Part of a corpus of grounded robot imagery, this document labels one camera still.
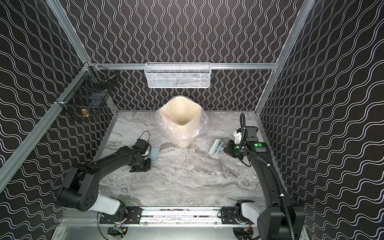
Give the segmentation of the light teal plastic dustpan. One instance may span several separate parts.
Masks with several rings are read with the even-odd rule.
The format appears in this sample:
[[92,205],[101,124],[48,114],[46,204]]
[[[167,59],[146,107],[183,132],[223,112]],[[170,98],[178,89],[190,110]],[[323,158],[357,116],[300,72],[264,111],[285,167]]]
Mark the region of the light teal plastic dustpan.
[[160,147],[152,147],[151,154],[150,154],[151,162],[156,162],[158,160],[159,153],[160,153]]

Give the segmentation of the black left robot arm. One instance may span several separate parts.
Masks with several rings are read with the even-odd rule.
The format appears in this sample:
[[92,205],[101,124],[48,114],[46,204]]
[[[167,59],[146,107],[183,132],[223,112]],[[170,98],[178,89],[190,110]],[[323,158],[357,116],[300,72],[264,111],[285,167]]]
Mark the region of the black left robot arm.
[[143,139],[129,147],[82,167],[72,168],[64,174],[57,199],[67,207],[81,212],[93,211],[113,216],[118,221],[126,218],[126,204],[99,193],[100,181],[112,172],[129,166],[130,173],[147,172],[151,168],[152,147]]

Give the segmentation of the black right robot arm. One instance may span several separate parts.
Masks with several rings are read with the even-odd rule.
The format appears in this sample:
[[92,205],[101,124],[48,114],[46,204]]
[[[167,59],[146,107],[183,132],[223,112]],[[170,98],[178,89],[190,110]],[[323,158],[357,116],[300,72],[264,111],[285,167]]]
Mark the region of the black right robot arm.
[[233,158],[253,168],[265,197],[265,209],[260,210],[254,201],[238,200],[235,219],[239,223],[256,227],[260,240],[298,240],[305,221],[305,211],[296,206],[288,196],[272,154],[265,142],[257,137],[258,128],[241,127],[234,132],[235,139],[228,141],[224,151]]

